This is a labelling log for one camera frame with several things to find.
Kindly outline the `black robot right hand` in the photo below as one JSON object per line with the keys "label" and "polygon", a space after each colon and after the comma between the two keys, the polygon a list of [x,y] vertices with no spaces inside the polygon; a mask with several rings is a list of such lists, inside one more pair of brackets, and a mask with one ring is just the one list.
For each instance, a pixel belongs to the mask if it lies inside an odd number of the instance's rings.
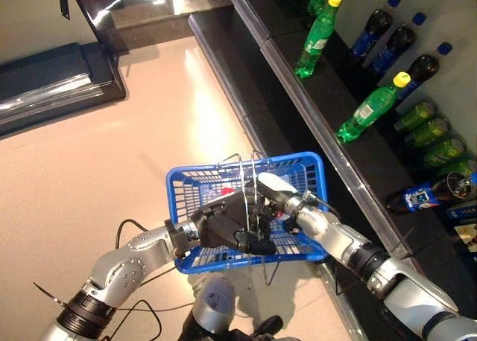
{"label": "black robot right hand", "polygon": [[276,190],[258,182],[253,187],[251,217],[258,229],[260,241],[271,239],[271,221],[278,211],[284,212],[286,203],[298,194],[298,190],[291,185]]}

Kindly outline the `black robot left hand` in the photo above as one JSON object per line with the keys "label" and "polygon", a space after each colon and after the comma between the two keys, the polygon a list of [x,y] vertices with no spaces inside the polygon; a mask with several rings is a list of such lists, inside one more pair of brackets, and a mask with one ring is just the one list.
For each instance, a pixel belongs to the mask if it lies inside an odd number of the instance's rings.
{"label": "black robot left hand", "polygon": [[251,255],[274,255],[271,221],[277,210],[250,188],[208,202],[189,218],[198,231],[202,247],[225,246]]}

